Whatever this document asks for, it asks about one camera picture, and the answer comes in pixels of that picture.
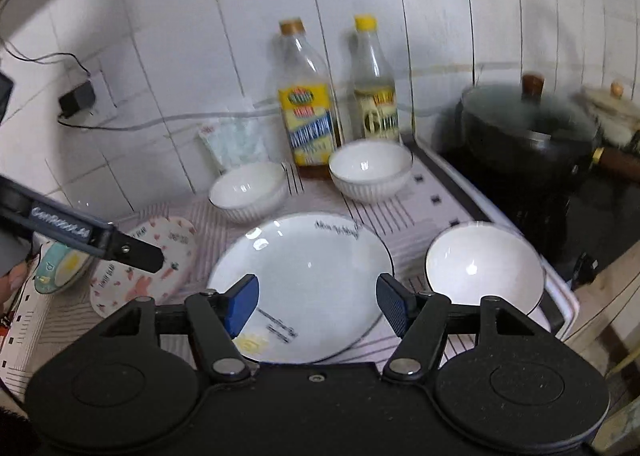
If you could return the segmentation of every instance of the wooden lid knob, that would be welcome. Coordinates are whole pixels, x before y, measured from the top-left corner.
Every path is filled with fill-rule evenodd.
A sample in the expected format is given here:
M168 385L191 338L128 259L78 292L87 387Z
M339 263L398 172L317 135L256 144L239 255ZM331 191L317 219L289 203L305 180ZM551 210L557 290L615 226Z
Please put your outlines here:
M545 78L539 73L525 73L522 76L522 94L527 97L542 96Z
M625 92L625 87L620 84L619 82L612 82L611 83L611 96L614 97L615 99L621 99L622 98L622 94Z

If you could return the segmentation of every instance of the blue gripper pad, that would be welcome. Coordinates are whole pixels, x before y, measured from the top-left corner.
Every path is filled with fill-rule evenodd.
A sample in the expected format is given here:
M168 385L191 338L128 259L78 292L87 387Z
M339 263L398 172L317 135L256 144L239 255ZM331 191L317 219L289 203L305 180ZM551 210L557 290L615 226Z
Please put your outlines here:
M229 288L223 295L228 297L225 330L232 339L238 337L242 328L258 306L260 284L254 274L247 274Z
M394 333L402 338L417 315L417 304L413 293L397 282L391 274L380 274L376 283L378 306Z

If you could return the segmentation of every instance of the carrot print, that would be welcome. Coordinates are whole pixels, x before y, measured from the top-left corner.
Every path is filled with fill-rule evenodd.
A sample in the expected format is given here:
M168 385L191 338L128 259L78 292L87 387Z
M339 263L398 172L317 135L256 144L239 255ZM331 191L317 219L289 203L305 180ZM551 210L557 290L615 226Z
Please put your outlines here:
M160 279L164 280L169 277L172 273L178 270L178 263L172 262L171 267L164 271L164 274L160 277Z
M148 296L149 285L151 284L151 278L140 276L140 278L136 281L136 285L127 292L127 296L125 300L129 302L136 297Z

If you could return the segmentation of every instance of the white plate with black rim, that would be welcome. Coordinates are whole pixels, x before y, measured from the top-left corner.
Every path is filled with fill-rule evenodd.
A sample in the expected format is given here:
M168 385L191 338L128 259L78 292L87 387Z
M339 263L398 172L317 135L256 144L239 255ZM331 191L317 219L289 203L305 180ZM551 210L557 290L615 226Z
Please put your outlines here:
M391 255L370 229L338 214L305 213L250 230L214 267L223 293L245 274L260 283L258 306L235 339L258 362L306 364L337 355L379 320L376 281Z

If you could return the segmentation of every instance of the human hand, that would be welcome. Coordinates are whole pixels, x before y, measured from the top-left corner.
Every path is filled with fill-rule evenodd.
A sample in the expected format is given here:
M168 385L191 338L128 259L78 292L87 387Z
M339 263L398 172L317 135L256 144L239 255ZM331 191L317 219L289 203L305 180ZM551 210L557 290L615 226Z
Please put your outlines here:
M20 288L20 285L24 283L24 278L27 276L27 263L25 261L20 264L16 264L8 274L0 277L0 311L2 304L4 304L11 294Z

